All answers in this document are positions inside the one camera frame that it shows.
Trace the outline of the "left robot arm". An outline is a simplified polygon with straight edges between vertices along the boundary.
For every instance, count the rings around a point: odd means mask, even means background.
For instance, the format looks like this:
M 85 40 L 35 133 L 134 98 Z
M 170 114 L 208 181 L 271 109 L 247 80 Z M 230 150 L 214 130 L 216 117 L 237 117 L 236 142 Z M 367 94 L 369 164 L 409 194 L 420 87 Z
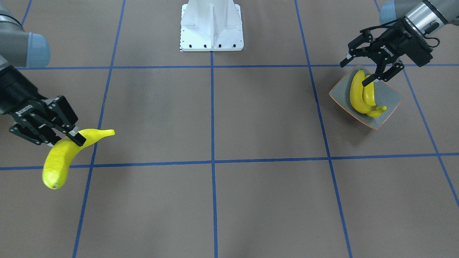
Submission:
M 404 69 L 399 58 L 406 55 L 418 67 L 432 59 L 434 46 L 427 43 L 436 31 L 458 24 L 457 0 L 390 0 L 380 10 L 380 25 L 364 28 L 348 44 L 349 52 L 340 62 L 344 67 L 354 58 L 367 57 L 377 68 L 363 86 L 387 82 Z

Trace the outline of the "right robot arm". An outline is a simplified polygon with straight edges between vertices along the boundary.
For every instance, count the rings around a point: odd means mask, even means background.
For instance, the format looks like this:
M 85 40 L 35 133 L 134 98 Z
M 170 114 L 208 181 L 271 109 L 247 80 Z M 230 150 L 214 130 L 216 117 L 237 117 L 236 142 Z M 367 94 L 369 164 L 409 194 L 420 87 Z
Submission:
M 9 131 L 35 145 L 53 146 L 61 138 L 56 131 L 81 147 L 86 139 L 76 127 L 78 117 L 63 95 L 47 98 L 19 67 L 40 68 L 49 63 L 50 48 L 40 34 L 26 32 L 22 24 L 1 6 L 0 110 L 14 124 Z

